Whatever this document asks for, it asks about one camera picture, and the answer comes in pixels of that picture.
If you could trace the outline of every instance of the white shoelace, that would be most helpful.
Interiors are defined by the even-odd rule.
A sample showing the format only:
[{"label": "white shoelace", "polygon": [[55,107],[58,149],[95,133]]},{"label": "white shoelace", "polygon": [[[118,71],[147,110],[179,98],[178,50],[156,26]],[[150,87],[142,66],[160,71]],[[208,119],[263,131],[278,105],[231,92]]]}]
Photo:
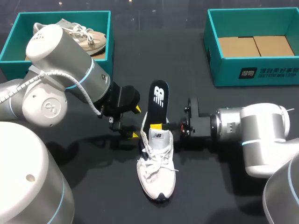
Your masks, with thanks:
[{"label": "white shoelace", "polygon": [[90,44],[90,45],[94,44],[93,36],[88,33],[89,31],[93,31],[93,29],[90,29],[90,28],[86,29],[86,27],[81,26],[80,24],[75,23],[75,22],[73,24],[75,25],[73,29],[67,29],[67,28],[63,28],[63,27],[61,27],[61,28],[68,30],[70,32],[70,34],[79,35],[81,38],[86,37],[88,44]]},{"label": "white shoelace", "polygon": [[147,178],[157,173],[160,168],[165,168],[171,171],[178,171],[177,169],[171,169],[167,166],[169,163],[169,157],[171,155],[173,138],[170,138],[168,147],[165,150],[161,149],[154,151],[149,145],[146,133],[144,131],[140,131],[140,133],[145,146],[144,150],[149,155],[149,159],[146,161],[138,160],[138,162],[141,162],[146,166],[146,174],[148,175]]}]

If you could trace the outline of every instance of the new balance logo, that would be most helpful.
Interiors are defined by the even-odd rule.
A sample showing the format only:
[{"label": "new balance logo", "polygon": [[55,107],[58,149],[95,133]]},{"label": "new balance logo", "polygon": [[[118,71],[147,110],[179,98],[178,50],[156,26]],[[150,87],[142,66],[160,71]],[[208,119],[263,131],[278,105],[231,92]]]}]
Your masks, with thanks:
[{"label": "new balance logo", "polygon": [[154,134],[154,138],[160,138],[160,137],[161,137],[161,134],[157,134],[157,133]]},{"label": "new balance logo", "polygon": [[154,91],[154,102],[156,102],[158,105],[163,107],[163,100],[164,100],[164,90],[159,88],[158,86],[155,87]]}]

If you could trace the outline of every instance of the shoe sole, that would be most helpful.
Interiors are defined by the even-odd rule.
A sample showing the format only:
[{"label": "shoe sole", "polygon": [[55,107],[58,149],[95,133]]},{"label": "shoe sole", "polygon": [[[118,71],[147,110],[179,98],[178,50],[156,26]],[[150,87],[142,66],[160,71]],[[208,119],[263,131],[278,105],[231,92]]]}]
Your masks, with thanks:
[{"label": "shoe sole", "polygon": [[[138,175],[139,183],[140,183],[140,185],[141,185],[143,191],[145,192],[145,194],[148,196],[148,198],[149,198],[150,200],[152,200],[152,201],[157,202],[157,203],[164,203],[164,202],[166,202],[166,201],[169,201],[169,198],[172,196],[172,194],[173,194],[173,192],[174,192],[174,188],[172,189],[172,192],[171,192],[171,194],[170,194],[170,196],[169,196],[168,198],[165,197],[163,193],[160,193],[159,196],[158,196],[158,198],[152,198],[152,197],[149,195],[149,193],[146,191],[145,187],[144,187],[143,184],[142,184],[142,181],[141,181],[141,178],[140,178],[140,172],[139,172],[139,170],[138,170],[138,164],[137,164],[136,168],[137,168],[137,175]],[[174,182],[173,182],[173,185],[174,185],[174,186],[176,185],[176,175],[174,175]]]},{"label": "shoe sole", "polygon": [[103,46],[99,49],[86,51],[86,53],[88,53],[92,57],[92,56],[103,54],[105,51],[106,51],[106,46]]}]

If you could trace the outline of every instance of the beige shoe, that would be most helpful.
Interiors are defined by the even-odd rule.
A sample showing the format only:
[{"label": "beige shoe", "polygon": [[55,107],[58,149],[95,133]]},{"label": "beige shoe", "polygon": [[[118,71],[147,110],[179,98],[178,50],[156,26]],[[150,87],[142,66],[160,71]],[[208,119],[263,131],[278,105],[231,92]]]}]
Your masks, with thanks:
[{"label": "beige shoe", "polygon": [[[78,23],[71,23],[65,19],[62,19],[56,24],[67,32],[90,56],[98,55],[105,51],[105,34],[96,32],[90,28],[86,29],[86,27]],[[45,26],[46,25],[36,22],[33,26],[33,34]]]}]

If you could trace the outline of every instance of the black insole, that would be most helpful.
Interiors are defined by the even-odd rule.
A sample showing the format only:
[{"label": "black insole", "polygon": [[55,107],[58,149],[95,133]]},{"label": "black insole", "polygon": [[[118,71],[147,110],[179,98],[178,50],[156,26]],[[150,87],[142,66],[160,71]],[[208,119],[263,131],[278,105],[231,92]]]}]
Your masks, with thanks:
[{"label": "black insole", "polygon": [[149,136],[150,125],[166,124],[169,87],[163,80],[155,80],[149,88],[148,115],[143,131]]}]

